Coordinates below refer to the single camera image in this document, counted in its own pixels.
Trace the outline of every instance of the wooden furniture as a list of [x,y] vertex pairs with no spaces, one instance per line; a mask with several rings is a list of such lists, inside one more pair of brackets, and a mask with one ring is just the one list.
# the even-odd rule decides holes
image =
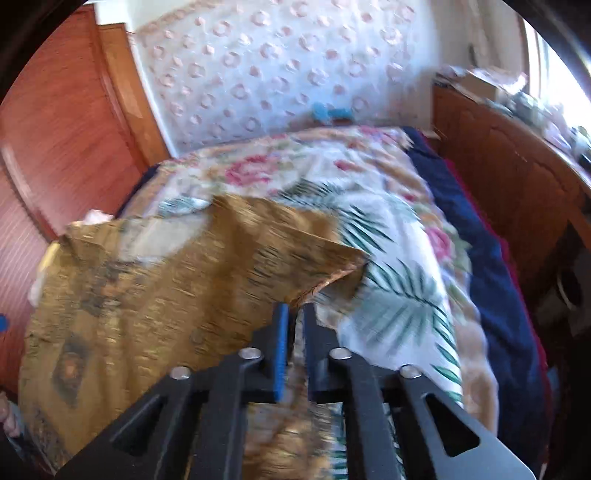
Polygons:
[[147,168],[111,82],[92,5],[43,43],[0,105],[0,390],[17,392],[28,290],[48,242],[115,213]]
[[139,78],[125,24],[99,25],[99,34],[117,98],[146,162],[168,160],[170,153]]
[[555,280],[569,224],[591,242],[587,174],[521,121],[450,87],[433,87],[439,153],[452,160],[495,232],[509,243],[531,306]]

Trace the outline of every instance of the blue toy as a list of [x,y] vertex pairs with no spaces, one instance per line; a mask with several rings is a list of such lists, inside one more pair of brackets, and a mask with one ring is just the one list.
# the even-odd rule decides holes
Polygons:
[[353,123],[353,110],[351,108],[332,108],[328,109],[326,105],[316,102],[312,105],[312,117],[326,127],[334,125],[335,121]]

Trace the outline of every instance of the silver screw head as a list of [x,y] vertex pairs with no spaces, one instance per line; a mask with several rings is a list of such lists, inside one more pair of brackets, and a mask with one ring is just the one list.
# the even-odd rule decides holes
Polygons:
[[347,360],[349,358],[351,358],[352,354],[351,354],[351,350],[349,350],[348,348],[333,348],[330,352],[329,355],[334,358],[335,360]]
[[240,357],[244,360],[255,360],[262,356],[262,352],[258,348],[249,346],[240,350],[238,355],[240,355]]
[[415,367],[414,365],[403,365],[400,367],[400,375],[404,378],[408,378],[409,380],[413,378],[418,378],[423,374],[419,367]]
[[175,380],[186,380],[191,376],[191,370],[183,366],[174,367],[170,371],[170,376]]

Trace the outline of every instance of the blue object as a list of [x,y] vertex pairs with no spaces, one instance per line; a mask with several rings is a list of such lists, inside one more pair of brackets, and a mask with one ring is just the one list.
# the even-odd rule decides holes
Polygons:
[[329,110],[325,104],[316,102],[312,105],[312,117],[322,125],[330,126],[335,120],[353,122],[353,110],[351,108],[332,108]]
[[435,203],[471,244],[470,296],[480,311],[488,359],[499,384],[499,439],[538,476],[548,442],[543,370],[525,306],[514,288],[501,245],[481,221],[446,163],[412,128],[408,155],[431,188]]

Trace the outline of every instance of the pink rose pattern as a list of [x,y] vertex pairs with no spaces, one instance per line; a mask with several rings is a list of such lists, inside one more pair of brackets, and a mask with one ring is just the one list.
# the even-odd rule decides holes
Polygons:
[[393,135],[388,134],[379,128],[368,127],[367,125],[362,125],[359,127],[359,132],[368,138],[383,142],[386,145],[395,145],[399,140],[398,138],[394,138]]
[[336,160],[335,167],[342,171],[365,171],[365,169],[349,160]]
[[278,170],[277,159],[267,155],[253,155],[233,163],[226,170],[226,182],[237,187],[255,183],[269,183]]
[[449,236],[437,227],[428,227],[425,229],[425,233],[429,237],[437,261],[441,263],[450,260],[453,253],[453,244]]

